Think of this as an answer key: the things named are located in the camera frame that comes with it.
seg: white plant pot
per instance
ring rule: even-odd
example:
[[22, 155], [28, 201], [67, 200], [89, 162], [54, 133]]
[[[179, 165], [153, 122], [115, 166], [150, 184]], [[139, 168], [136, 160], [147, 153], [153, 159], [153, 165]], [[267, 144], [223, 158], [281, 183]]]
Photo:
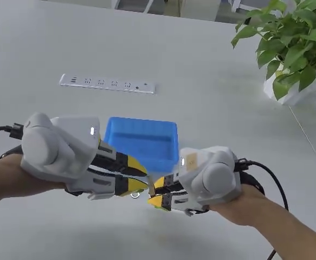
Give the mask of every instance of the white plant pot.
[[[283, 66], [280, 65], [278, 70], [282, 70]], [[266, 95], [276, 100], [273, 93], [273, 82], [276, 79], [276, 73], [264, 82], [264, 92]], [[297, 104], [307, 103], [316, 106], [316, 80], [307, 88], [299, 92], [299, 83], [294, 84], [288, 91], [288, 94], [277, 100], [282, 105], [295, 106]]]

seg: blue plastic tray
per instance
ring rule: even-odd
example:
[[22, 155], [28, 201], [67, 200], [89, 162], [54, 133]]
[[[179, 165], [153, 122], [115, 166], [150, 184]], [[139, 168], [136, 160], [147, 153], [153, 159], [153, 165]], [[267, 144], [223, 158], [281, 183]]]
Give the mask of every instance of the blue plastic tray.
[[149, 172], [171, 172], [178, 163], [177, 125], [173, 122], [110, 118], [104, 141], [138, 159]]

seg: gray tabletop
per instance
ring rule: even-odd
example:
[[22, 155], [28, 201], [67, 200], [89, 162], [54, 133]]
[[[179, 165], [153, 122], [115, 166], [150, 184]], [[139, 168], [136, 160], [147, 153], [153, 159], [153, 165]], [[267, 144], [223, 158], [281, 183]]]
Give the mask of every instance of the gray tabletop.
[[[316, 231], [316, 155], [288, 107], [262, 91], [259, 39], [232, 50], [234, 27], [33, 0], [0, 0], [0, 125], [49, 116], [174, 121], [180, 147], [229, 146], [269, 166], [291, 211]], [[62, 88], [63, 73], [145, 79], [156, 95]], [[18, 142], [0, 133], [0, 154]], [[281, 203], [273, 181], [250, 170]], [[0, 202], [0, 259], [266, 259], [255, 230], [217, 214], [191, 218], [139, 199], [63, 191]]]

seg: electrical outlet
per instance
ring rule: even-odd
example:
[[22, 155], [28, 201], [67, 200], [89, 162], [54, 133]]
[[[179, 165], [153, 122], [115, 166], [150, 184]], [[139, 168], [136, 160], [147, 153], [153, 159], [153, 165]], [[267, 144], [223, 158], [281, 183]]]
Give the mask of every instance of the electrical outlet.
[[149, 94], [155, 94], [156, 91], [153, 83], [145, 81], [120, 81], [104, 77], [81, 77], [68, 74], [61, 76], [59, 84], [65, 87], [109, 89]]

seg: potted plant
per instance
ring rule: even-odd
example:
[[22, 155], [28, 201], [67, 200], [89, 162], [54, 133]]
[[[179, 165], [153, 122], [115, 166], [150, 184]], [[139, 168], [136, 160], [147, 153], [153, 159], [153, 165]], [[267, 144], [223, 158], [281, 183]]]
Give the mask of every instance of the potted plant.
[[240, 22], [231, 42], [235, 47], [239, 39], [260, 35], [256, 53], [259, 68], [267, 64], [264, 90], [287, 105], [316, 92], [316, 0], [295, 2], [290, 13], [280, 0], [248, 12], [247, 18], [257, 21]]

